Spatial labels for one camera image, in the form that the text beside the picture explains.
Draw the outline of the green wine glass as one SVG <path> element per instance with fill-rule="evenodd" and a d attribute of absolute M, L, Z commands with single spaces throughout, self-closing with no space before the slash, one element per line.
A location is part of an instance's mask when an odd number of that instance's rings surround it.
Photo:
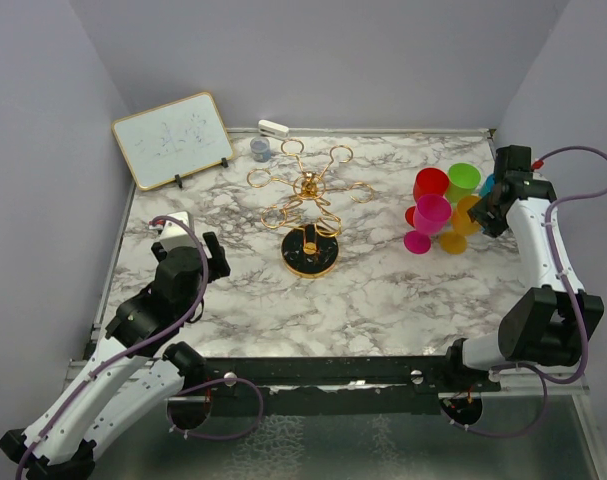
<path fill-rule="evenodd" d="M 472 164 L 456 163 L 448 169 L 447 177 L 449 185 L 445 198 L 456 204 L 476 191 L 481 181 L 481 172 Z"/>

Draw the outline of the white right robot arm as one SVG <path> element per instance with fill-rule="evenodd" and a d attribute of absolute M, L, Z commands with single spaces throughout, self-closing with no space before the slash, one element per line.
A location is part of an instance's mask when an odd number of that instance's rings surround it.
<path fill-rule="evenodd" d="M 589 339 L 604 304 L 586 292 L 573 269 L 562 239 L 557 197 L 552 183 L 537 174 L 540 161 L 527 146 L 496 151 L 494 185 L 467 211 L 485 235 L 514 235 L 528 289 L 492 333 L 456 340 L 442 367 L 444 383 L 464 391 L 490 371 L 529 365 L 572 367 L 566 383 L 578 380 L 587 367 Z"/>

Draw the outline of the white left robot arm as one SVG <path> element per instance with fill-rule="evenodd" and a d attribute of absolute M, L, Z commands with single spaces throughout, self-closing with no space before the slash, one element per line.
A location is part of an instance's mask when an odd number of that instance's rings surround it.
<path fill-rule="evenodd" d="M 156 404 L 197 392 L 204 360 L 170 340 L 196 322 L 206 286 L 230 274 L 216 235 L 192 232 L 154 243 L 153 281 L 122 303 L 85 364 L 30 426 L 7 431 L 0 449 L 18 479 L 87 479 L 114 441 Z"/>

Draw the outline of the pink wine glass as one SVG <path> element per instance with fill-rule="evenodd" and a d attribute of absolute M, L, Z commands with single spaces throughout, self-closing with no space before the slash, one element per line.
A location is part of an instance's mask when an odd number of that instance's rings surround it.
<path fill-rule="evenodd" d="M 432 245 L 431 237 L 446 225 L 451 215 L 452 206 L 443 195 L 422 195 L 417 204 L 406 211 L 406 221 L 413 230 L 404 236 L 405 248 L 417 255 L 427 253 Z"/>

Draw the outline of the blue wine glass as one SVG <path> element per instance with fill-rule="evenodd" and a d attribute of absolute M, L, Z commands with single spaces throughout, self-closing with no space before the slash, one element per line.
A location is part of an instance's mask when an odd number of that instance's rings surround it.
<path fill-rule="evenodd" d="M 484 181 L 481 189 L 479 190 L 479 196 L 484 197 L 492 192 L 492 189 L 495 185 L 495 175 L 490 174 Z"/>

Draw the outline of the red wine glass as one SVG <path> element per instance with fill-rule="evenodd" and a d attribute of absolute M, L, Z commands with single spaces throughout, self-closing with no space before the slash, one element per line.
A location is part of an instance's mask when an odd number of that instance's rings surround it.
<path fill-rule="evenodd" d="M 416 176 L 413 198 L 418 201 L 422 196 L 428 194 L 443 196 L 449 184 L 449 178 L 444 171 L 434 167 L 424 168 Z"/>

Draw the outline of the orange wine glass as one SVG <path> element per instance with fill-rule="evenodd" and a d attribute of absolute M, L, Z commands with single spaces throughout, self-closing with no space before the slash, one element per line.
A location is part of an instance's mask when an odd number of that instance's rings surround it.
<path fill-rule="evenodd" d="M 480 200 L 478 195 L 468 195 L 458 201 L 451 217 L 452 230 L 439 236 L 439 244 L 445 252 L 462 254 L 467 249 L 467 238 L 481 230 L 481 225 L 468 213 Z"/>

